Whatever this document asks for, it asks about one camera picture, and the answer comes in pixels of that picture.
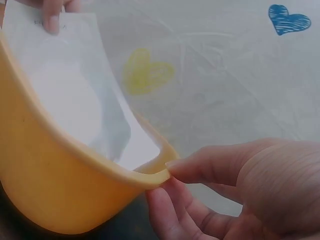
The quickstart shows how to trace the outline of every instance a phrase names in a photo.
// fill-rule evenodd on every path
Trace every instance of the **fingernail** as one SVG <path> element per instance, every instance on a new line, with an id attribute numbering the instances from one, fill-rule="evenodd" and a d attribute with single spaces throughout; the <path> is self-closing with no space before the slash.
<path id="1" fill-rule="evenodd" d="M 49 18 L 48 31 L 55 35 L 59 33 L 59 16 L 54 15 Z"/>
<path id="2" fill-rule="evenodd" d="M 165 163 L 165 166 L 170 169 L 172 168 L 173 166 L 179 164 L 180 162 L 182 162 L 182 159 L 177 159 L 177 160 L 172 160 L 172 161 L 168 161 Z"/>

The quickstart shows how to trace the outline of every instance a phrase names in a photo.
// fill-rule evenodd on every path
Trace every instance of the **blue heart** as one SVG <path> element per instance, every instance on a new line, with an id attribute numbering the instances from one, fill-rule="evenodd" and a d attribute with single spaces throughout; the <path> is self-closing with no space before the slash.
<path id="1" fill-rule="evenodd" d="M 287 33 L 300 32 L 311 26 L 310 18 L 302 14 L 289 15 L 288 9 L 283 5 L 274 4 L 270 6 L 269 18 L 279 36 Z"/>

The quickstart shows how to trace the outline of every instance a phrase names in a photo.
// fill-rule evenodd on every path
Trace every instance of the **table surface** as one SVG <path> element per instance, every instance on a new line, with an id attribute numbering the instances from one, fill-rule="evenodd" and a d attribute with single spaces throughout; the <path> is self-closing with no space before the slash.
<path id="1" fill-rule="evenodd" d="M 5 5 L 0 4 L 0 24 L 5 12 Z M 145 197 L 139 196 L 117 216 L 83 235 L 63 236 L 48 232 L 18 212 L 0 186 L 0 239 L 1 240 L 152 240 L 157 239 L 148 217 Z"/>

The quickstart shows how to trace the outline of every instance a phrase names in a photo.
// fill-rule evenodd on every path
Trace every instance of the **paper sheet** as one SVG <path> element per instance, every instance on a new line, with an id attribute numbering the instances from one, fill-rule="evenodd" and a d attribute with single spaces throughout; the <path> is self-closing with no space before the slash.
<path id="1" fill-rule="evenodd" d="M 9 0 L 3 31 L 62 130 L 129 170 L 159 155 L 119 89 L 94 14 L 62 13 L 60 33 L 52 36 L 38 9 Z"/>

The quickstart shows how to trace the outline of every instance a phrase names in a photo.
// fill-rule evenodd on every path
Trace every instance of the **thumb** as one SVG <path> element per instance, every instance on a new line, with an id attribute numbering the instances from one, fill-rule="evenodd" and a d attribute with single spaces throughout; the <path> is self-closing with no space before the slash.
<path id="1" fill-rule="evenodd" d="M 207 146 L 191 156 L 168 162 L 170 173 L 181 182 L 216 183 L 236 186 L 244 164 L 259 152 L 289 142 L 280 138 L 265 138 L 229 146 Z"/>
<path id="2" fill-rule="evenodd" d="M 64 5 L 64 0 L 43 1 L 43 26 L 51 34 L 59 33 L 59 15 Z"/>

